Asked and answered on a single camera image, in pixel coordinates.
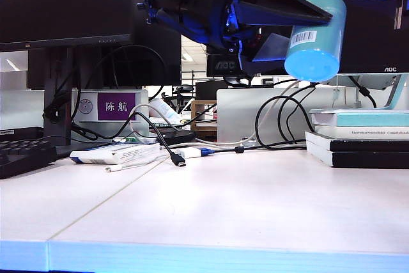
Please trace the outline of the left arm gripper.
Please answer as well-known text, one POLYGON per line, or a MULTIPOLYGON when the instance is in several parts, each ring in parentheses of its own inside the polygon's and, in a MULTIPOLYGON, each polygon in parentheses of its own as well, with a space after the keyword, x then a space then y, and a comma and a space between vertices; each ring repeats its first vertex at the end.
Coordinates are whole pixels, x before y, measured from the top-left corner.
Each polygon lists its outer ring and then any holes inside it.
POLYGON ((286 75, 289 38, 260 34, 256 26, 317 26, 332 18, 306 0, 142 0, 137 7, 149 24, 167 26, 209 54, 241 60, 248 75, 286 75))

